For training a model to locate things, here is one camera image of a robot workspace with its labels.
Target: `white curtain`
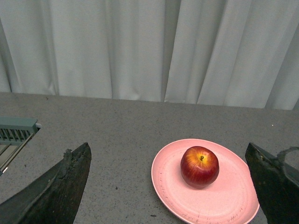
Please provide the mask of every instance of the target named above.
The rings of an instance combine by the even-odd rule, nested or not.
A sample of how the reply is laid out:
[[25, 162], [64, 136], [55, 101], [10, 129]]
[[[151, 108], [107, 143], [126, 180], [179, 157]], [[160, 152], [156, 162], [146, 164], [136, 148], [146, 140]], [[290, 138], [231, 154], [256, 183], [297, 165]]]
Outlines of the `white curtain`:
[[0, 92], [299, 109], [298, 0], [0, 0]]

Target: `gray countertop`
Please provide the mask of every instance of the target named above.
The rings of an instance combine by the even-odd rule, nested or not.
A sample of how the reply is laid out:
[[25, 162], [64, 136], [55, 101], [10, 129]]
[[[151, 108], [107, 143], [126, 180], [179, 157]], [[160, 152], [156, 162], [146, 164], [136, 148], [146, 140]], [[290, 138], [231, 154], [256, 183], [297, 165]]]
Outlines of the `gray countertop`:
[[[153, 159], [173, 141], [213, 141], [244, 161], [249, 142], [273, 155], [299, 146], [299, 111], [0, 93], [0, 116], [36, 118], [42, 125], [0, 177], [0, 203], [60, 161], [66, 149], [89, 143], [92, 163], [76, 224], [184, 223], [151, 182]], [[267, 223], [261, 209], [250, 223]]]

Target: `vent grille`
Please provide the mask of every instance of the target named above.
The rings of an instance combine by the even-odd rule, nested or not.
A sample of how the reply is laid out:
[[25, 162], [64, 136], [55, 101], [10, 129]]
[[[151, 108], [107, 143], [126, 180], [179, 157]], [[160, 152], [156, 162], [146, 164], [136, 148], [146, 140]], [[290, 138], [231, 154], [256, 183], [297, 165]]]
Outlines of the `vent grille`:
[[40, 129], [36, 122], [31, 118], [0, 117], [0, 175]]

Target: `curtain fold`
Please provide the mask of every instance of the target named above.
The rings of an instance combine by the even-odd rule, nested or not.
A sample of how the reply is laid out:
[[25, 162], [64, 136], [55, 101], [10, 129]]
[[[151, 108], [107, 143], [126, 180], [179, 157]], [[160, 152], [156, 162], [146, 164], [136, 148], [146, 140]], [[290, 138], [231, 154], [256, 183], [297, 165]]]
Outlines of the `curtain fold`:
[[299, 109], [298, 0], [0, 1], [0, 92]]

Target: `apple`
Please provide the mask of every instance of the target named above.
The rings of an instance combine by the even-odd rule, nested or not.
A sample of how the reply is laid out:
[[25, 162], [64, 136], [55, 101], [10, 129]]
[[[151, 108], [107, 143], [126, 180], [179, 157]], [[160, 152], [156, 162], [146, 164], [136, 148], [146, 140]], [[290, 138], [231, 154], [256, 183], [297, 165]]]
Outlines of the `apple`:
[[202, 189], [217, 179], [219, 174], [218, 158], [205, 147], [190, 147], [181, 159], [181, 174], [187, 184]]

